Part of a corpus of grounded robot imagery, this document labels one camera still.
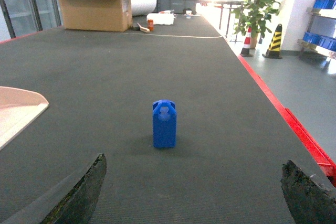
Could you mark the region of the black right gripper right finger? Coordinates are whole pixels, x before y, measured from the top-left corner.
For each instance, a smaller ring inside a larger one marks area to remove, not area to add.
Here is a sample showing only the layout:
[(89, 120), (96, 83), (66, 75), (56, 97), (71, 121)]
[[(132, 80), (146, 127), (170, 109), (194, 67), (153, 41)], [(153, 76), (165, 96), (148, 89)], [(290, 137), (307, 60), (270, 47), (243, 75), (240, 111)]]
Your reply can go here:
[(282, 166), (281, 189), (295, 223), (335, 223), (335, 187), (293, 160)]

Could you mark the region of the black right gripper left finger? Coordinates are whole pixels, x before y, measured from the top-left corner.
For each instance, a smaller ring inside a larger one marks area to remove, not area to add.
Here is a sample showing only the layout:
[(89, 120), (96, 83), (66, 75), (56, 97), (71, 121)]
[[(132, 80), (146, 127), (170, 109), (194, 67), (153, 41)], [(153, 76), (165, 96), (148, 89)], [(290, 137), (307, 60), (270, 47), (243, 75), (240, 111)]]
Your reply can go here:
[(3, 223), (89, 223), (107, 172), (104, 153)]

